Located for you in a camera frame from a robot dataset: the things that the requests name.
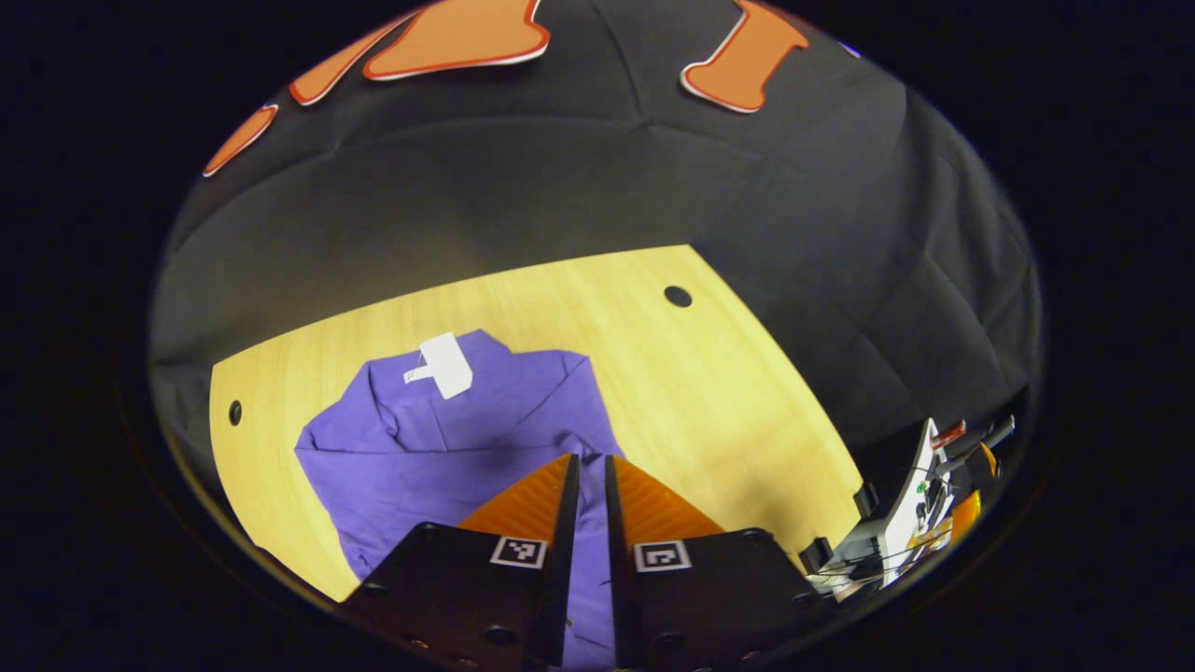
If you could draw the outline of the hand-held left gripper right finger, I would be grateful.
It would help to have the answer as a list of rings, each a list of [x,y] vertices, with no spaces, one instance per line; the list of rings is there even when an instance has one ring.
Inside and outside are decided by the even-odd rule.
[[[621,456],[605,478],[619,667],[748,671],[831,621],[770,532],[722,529]]]

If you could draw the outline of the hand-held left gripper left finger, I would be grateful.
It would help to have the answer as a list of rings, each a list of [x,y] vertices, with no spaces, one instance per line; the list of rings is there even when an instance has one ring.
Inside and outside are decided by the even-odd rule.
[[[342,613],[445,671],[560,667],[580,457],[560,456],[456,526],[415,525]]]

